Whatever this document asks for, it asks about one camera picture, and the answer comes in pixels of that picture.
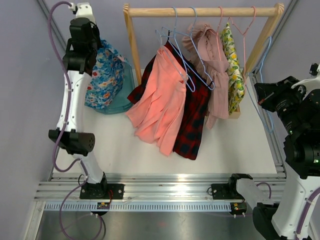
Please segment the light blue wire hanger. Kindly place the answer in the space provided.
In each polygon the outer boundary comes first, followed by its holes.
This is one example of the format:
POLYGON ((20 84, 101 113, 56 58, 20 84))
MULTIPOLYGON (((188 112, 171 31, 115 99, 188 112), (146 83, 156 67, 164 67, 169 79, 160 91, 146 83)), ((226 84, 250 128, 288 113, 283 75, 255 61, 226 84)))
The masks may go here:
MULTIPOLYGON (((264 51, 262 53, 262 57, 260 58, 258 64, 255 66, 255 68, 251 72, 251 76, 255 80, 257 79, 257 75, 259 75, 260 76, 260 80, 261 80, 262 83, 264 83, 262 70, 263 70, 263 67, 264 67, 265 59, 266 59, 266 57, 267 57, 267 55, 269 53, 269 50, 271 48, 272 41, 273 41, 272 36, 268 36, 267 40, 264 42, 265 48, 264 48, 264 51)), ((274 122, 273 122, 273 119, 271 117, 271 114, 268 111, 264 110, 263 112, 266 113, 267 119, 269 120, 269 123, 267 123, 266 120, 263 120, 262 114, 258 110, 258 107, 257 107, 255 101, 253 100, 253 97, 252 97, 251 93, 249 92, 248 87, 247 86, 245 86, 245 87, 246 87, 246 90, 248 91, 250 101, 251 101, 251 103, 252 103, 252 105, 253 105, 253 107, 254 107, 254 109, 255 109, 255 111, 256 111, 256 113, 257 113, 257 115, 258 115, 258 117, 259 117, 259 119, 260 119, 260 121, 261 121, 261 123, 262 123, 262 125, 264 127, 264 129, 269 134, 273 133, 273 131, 274 131, 274 122)))

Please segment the lemon print skirt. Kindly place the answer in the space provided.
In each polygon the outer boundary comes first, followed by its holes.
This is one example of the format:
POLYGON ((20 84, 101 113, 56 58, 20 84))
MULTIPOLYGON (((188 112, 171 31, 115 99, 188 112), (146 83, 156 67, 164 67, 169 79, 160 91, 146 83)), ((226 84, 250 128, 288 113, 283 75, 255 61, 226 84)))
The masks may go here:
POLYGON ((229 63, 226 72, 228 81, 228 113, 232 115, 237 110, 245 96, 244 79, 241 73, 240 62, 237 55, 235 40, 230 23, 227 22, 220 32, 223 53, 229 63))

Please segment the pink wire hanger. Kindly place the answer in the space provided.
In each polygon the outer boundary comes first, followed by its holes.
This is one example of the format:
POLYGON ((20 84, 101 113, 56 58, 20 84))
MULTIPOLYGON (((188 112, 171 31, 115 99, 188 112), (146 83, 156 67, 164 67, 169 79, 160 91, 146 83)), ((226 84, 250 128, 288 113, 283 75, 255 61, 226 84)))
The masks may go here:
POLYGON ((241 29, 234 23, 234 20, 233 18, 230 16, 228 18, 228 22, 231 21, 231 24, 238 30, 238 32, 242 35, 242 41, 243 41, 243 70, 242 70, 242 77, 243 79, 246 81, 246 70, 247 70, 247 66, 246 66, 246 36, 247 36, 247 33, 249 31, 249 29, 251 28, 252 24, 254 23, 255 19, 256 19, 256 16, 257 16, 257 9, 255 6, 251 6, 251 8, 253 9, 253 18, 250 22, 250 24, 247 26, 247 28, 245 29, 245 31, 241 31, 241 29))

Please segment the blue floral skirt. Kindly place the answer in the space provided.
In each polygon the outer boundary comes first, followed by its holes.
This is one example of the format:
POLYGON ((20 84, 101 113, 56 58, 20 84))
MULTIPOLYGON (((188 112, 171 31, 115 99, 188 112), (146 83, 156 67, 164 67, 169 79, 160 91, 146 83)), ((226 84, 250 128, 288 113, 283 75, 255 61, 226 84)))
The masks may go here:
POLYGON ((91 82, 87 86, 84 105, 103 110, 108 107, 123 88, 125 65, 128 60, 109 42, 102 39, 97 50, 91 82))

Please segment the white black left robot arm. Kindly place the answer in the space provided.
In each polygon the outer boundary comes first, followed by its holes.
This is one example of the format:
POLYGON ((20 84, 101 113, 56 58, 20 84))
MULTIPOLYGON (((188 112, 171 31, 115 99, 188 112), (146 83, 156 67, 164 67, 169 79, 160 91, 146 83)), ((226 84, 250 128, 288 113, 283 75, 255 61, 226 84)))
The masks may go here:
POLYGON ((95 135, 84 130, 87 88, 92 79, 98 50, 102 47, 98 27, 86 17, 70 22, 71 37, 62 58, 64 94, 59 121, 48 137, 79 163, 84 175, 81 199, 102 199, 109 187, 93 153, 95 135))

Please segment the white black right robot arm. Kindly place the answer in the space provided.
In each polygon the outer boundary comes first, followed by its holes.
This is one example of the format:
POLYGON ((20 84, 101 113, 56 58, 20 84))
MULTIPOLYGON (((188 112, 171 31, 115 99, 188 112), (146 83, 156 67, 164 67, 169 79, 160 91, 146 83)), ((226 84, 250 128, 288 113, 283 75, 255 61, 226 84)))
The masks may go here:
POLYGON ((258 104, 277 113, 287 131, 280 203, 266 197, 248 174, 232 174, 226 189, 230 197, 242 196, 252 208, 254 227, 266 240, 306 240, 320 195, 320 91, 307 91, 305 83, 289 76, 254 86, 258 104))

